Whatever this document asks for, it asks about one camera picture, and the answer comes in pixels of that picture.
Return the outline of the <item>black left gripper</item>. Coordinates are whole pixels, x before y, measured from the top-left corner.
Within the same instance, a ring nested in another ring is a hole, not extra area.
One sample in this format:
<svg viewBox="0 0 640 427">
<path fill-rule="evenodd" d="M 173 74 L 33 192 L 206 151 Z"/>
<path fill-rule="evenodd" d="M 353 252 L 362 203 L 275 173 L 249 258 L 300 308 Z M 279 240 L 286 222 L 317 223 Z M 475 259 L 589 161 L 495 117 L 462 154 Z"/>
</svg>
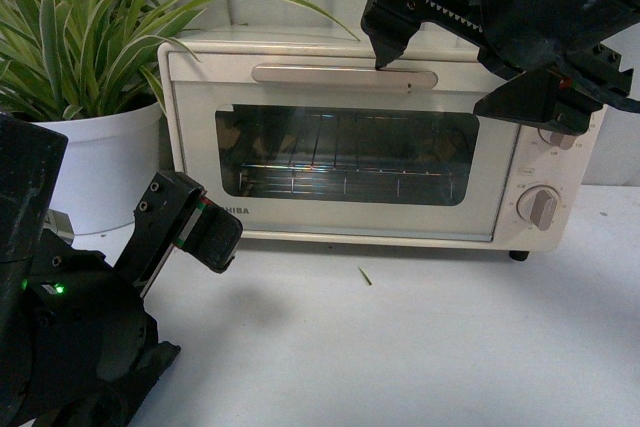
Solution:
<svg viewBox="0 0 640 427">
<path fill-rule="evenodd" d="M 129 425 L 180 352 L 159 340 L 137 291 L 150 289 L 175 248 L 225 272 L 242 232 L 201 184 L 169 170 L 138 202 L 115 270 L 44 231 L 1 342 L 2 425 Z"/>
</svg>

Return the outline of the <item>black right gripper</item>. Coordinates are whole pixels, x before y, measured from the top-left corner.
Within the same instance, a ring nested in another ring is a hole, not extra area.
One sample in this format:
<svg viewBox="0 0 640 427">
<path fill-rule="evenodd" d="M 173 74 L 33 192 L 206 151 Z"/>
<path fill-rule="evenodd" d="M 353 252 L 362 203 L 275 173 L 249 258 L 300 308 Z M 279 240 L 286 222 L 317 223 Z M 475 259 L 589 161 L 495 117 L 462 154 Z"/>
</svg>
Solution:
<svg viewBox="0 0 640 427">
<path fill-rule="evenodd" d="M 633 71 L 601 44 L 638 21 L 639 0 L 367 0 L 361 29 L 383 69 L 433 23 L 481 47 L 479 61 L 510 79 L 475 104 L 476 116 L 583 135 L 605 106 L 639 112 Z"/>
</svg>

